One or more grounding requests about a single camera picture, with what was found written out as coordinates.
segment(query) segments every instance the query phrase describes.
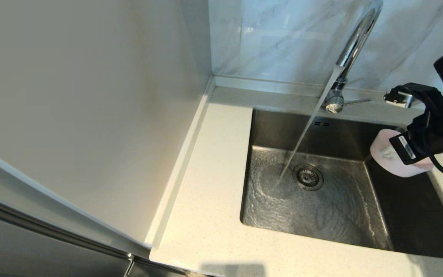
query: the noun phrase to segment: countertop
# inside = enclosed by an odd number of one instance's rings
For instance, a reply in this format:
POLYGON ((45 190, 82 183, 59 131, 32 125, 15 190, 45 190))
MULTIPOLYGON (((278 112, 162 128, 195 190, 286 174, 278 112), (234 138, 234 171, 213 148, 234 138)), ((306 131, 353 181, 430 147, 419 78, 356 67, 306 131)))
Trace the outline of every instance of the countertop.
MULTIPOLYGON (((348 99, 362 97, 348 93, 348 99)), ((373 101, 337 118, 407 125, 421 113, 373 101)), ((317 97, 217 87, 158 247, 155 262, 210 275, 443 277, 443 259, 370 249, 246 226, 240 221, 254 107, 309 113, 317 97)), ((443 155, 438 156, 443 164, 443 155)), ((431 177, 443 200, 443 175, 431 177)))

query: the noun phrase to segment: kitchen sink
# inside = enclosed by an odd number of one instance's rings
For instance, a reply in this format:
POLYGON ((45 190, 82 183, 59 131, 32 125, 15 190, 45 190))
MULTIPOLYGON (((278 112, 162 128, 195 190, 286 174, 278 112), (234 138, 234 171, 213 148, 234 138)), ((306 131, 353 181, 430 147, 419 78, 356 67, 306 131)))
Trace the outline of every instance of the kitchen sink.
POLYGON ((255 109, 242 223, 295 235, 443 258, 443 205, 424 173, 397 177, 371 158, 378 131, 399 126, 255 109))

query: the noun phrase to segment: running water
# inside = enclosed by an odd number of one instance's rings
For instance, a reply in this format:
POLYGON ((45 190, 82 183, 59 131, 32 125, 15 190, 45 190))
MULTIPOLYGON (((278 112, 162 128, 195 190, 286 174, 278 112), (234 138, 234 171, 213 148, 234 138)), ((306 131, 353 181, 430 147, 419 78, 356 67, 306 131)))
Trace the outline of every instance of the running water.
POLYGON ((290 162, 293 159, 293 156, 297 152, 297 149, 300 146, 300 144, 301 144, 301 142, 302 142, 302 140, 303 140, 303 138, 305 136, 305 133, 307 132, 307 130, 309 130, 309 127, 313 123, 315 115, 319 111, 320 106, 322 105, 322 102, 324 102, 324 99, 326 99, 327 92, 331 89, 331 86, 334 84, 334 81, 341 74, 343 69, 344 69, 344 67, 340 67, 339 65, 336 65, 334 67, 333 73, 331 74, 331 77, 329 78, 329 81, 327 82, 327 85, 324 88, 324 91, 322 92, 322 95, 320 96, 319 101, 317 102, 317 105, 314 108, 314 111, 312 112, 311 118, 309 118, 309 121, 307 121, 307 124, 305 125, 304 131, 302 132, 302 135, 300 135, 300 138, 298 139, 297 145, 295 146, 295 149, 291 153, 290 159, 288 159, 288 162, 286 162, 285 168, 281 172, 279 179, 281 179, 281 177, 283 177, 283 174, 285 174, 286 170, 288 169, 288 166, 290 165, 290 162))

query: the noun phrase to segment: white wall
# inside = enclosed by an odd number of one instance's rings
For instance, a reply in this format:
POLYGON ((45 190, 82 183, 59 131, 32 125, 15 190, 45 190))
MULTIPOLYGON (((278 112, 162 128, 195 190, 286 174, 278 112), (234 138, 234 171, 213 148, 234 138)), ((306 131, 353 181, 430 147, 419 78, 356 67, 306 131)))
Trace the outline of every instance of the white wall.
POLYGON ((209 43, 204 0, 0 0, 5 169, 142 242, 209 43))
MULTIPOLYGON (((324 84, 370 0, 210 0, 213 73, 324 84)), ((384 0, 350 88, 438 87, 443 0, 384 0)))

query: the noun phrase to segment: drain strainer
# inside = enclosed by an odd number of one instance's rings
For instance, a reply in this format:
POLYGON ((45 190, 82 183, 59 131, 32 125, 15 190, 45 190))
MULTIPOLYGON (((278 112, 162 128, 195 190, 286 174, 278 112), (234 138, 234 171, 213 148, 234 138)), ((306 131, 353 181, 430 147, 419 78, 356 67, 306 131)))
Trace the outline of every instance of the drain strainer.
POLYGON ((293 169, 293 180, 306 190, 318 190, 324 184, 320 171, 308 164, 300 164, 293 169))

